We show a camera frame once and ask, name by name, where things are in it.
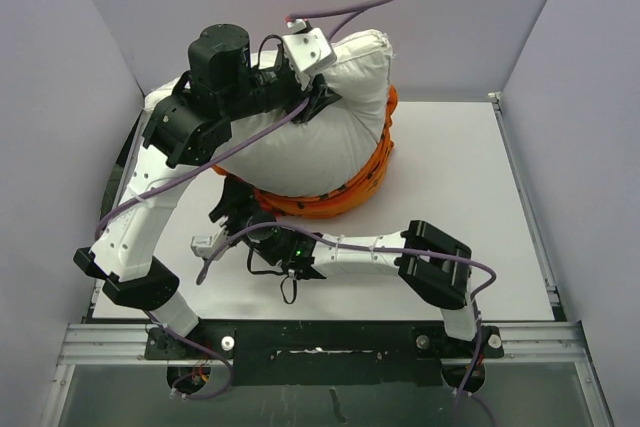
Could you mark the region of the white pillow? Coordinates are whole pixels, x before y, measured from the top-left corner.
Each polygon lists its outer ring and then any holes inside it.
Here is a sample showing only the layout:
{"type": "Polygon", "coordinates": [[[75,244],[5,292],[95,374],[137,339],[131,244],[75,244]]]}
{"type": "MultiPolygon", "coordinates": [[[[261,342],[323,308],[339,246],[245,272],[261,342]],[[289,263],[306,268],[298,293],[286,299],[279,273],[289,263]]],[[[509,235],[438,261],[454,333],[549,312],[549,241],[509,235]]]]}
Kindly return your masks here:
{"type": "Polygon", "coordinates": [[[218,174],[279,196],[315,197],[355,180],[365,165],[382,162],[393,110],[391,41],[369,29],[333,47],[337,60],[323,76],[339,100],[310,121],[289,122],[215,165],[218,174]]]}

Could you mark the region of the orange patterned plush pillowcase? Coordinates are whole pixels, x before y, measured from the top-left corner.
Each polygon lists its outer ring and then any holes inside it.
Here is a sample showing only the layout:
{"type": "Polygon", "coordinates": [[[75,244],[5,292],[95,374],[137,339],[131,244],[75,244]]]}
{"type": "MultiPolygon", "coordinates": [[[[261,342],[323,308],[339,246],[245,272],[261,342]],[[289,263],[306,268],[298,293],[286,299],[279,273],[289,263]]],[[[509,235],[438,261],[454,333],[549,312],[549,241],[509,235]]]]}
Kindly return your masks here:
{"type": "Polygon", "coordinates": [[[277,217],[329,219],[353,210],[379,190],[394,142],[398,93],[386,101],[340,101],[313,121],[287,124],[222,161],[213,170],[254,188],[277,217]]]}

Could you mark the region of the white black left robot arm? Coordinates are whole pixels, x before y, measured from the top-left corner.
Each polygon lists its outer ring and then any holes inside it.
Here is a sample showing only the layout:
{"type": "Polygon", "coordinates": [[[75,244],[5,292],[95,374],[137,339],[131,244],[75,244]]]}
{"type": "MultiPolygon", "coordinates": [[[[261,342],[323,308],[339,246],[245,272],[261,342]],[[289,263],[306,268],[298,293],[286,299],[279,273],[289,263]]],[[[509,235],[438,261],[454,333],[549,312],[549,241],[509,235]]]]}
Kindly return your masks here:
{"type": "Polygon", "coordinates": [[[191,180],[273,132],[253,135],[229,151],[234,121],[279,111],[276,127],[305,122],[336,100],[321,76],[337,59],[328,37],[303,19],[290,20],[271,67],[252,65],[248,32],[232,24],[205,28],[187,50],[189,68],[154,108],[120,204],[99,223],[95,241],[73,261],[103,281],[116,305],[146,312],[171,330],[180,357],[200,352],[199,318],[179,292],[179,279],[154,256],[156,245],[191,180]]]}

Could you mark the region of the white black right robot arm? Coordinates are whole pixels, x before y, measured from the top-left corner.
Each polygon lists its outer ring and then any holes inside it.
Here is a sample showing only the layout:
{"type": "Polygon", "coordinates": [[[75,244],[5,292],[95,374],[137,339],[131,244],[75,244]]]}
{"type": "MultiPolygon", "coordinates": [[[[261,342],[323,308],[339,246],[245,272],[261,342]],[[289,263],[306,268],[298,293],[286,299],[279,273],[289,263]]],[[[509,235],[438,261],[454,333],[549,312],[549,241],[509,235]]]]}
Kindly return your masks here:
{"type": "Polygon", "coordinates": [[[299,280],[338,275],[385,275],[401,278],[423,301],[441,311],[448,349],[469,355],[481,343],[472,306],[472,251],[435,226],[413,220],[401,231],[374,237],[307,234],[279,225],[260,206],[247,184],[226,178],[221,198],[210,212],[222,230],[209,258],[219,259],[242,242],[271,268],[266,274],[299,280]]]}

